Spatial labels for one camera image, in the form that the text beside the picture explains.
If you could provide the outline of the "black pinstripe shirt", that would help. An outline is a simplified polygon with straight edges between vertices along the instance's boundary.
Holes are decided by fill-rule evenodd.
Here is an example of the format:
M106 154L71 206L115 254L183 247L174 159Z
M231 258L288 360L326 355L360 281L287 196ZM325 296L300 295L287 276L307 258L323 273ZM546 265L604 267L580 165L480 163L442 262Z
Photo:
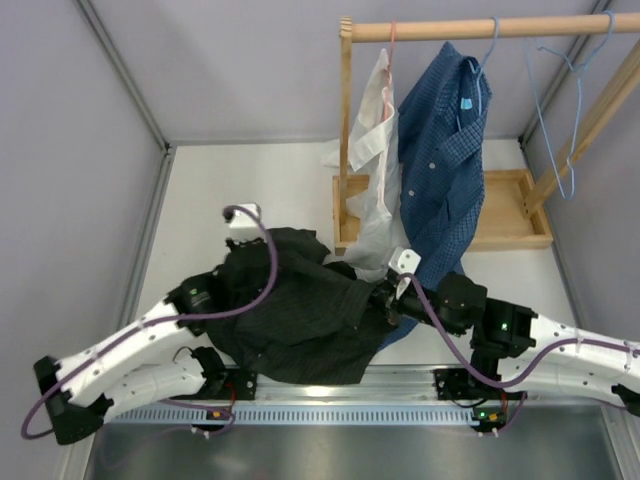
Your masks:
M371 359L409 335L411 318L390 321L370 297L374 287L344 262L326 262L328 248L312 230L273 228L275 285L248 312L207 323L214 346L247 370L301 385L361 381Z

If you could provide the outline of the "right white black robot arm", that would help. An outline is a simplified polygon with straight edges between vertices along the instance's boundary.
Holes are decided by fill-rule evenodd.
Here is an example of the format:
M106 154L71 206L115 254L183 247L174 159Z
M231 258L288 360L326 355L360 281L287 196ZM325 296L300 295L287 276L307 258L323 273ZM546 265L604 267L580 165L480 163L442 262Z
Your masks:
M386 279L370 301L390 316L434 327L478 397L496 390L580 396L639 414L636 342L493 299L485 287L454 272L434 290L408 273Z

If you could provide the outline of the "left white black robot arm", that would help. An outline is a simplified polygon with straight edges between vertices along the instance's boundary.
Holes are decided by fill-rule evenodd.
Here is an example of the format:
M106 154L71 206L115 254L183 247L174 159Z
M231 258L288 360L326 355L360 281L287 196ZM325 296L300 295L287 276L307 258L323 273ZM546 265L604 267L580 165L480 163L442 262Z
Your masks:
M182 281L149 311L98 344L34 365L49 435L62 446L79 442L114 418L174 398L214 399L229 384L217 351L189 347L216 321L248 313L273 289L274 242L230 242L225 262Z

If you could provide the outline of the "blue wire hanger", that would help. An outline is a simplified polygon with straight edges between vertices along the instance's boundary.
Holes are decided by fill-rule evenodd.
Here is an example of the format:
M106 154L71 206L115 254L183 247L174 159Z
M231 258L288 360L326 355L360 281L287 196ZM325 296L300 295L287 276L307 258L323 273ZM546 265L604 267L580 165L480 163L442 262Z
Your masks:
M611 33L613 35L614 29L617 26L616 13L610 9L606 9L602 11L602 14L608 18L608 26L607 26L606 33ZM572 201L575 197L576 190L577 190L576 172L575 172L574 161L572 160L572 156L577 149L578 129L579 129L580 121L582 120L582 116L583 116L583 77L582 77L582 83L581 83L582 111L580 114L576 114L579 85L575 80L571 80L575 84L576 98L575 98L575 110L573 114L573 125L569 134L569 151L565 154L560 154L556 152L556 150L554 149L552 136L546 122L547 113L550 111L550 109L552 108L556 100L552 103L550 109L546 112L546 115L544 116L544 125L546 126L546 128L544 130L539 129L542 132L542 138L544 140L547 156L550 161L550 166L552 168L553 179L556 181L556 185L558 187L558 190L562 199L566 201Z

